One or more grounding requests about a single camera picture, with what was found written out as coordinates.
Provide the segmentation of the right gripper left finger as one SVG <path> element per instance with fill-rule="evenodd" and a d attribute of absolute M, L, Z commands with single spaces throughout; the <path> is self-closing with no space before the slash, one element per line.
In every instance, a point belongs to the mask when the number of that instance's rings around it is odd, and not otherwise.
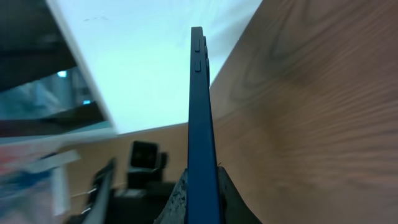
<path fill-rule="evenodd" d="M 154 224 L 184 224 L 187 205 L 187 169 L 175 184 L 172 193 Z"/>

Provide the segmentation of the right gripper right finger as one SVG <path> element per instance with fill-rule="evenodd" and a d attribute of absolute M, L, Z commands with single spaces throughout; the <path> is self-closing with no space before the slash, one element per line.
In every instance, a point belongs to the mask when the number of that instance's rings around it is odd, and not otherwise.
<path fill-rule="evenodd" d="M 224 167 L 218 166 L 223 222 L 225 224 L 261 224 L 249 209 Z"/>

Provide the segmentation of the blue Galaxy smartphone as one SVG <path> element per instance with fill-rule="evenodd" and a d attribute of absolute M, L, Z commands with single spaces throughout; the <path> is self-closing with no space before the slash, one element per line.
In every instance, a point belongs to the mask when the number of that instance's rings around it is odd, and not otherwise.
<path fill-rule="evenodd" d="M 202 27 L 191 28 L 186 221 L 221 224 L 210 101 L 210 63 Z"/>

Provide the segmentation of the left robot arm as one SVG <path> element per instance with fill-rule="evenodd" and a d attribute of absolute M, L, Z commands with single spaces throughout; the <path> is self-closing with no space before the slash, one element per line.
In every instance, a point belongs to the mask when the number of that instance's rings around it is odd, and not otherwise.
<path fill-rule="evenodd" d="M 83 210 L 65 223 L 154 223 L 175 186 L 163 181 L 168 158 L 158 144 L 134 141 L 127 161 L 127 186 L 113 187 L 117 162 L 110 159 L 93 176 Z"/>

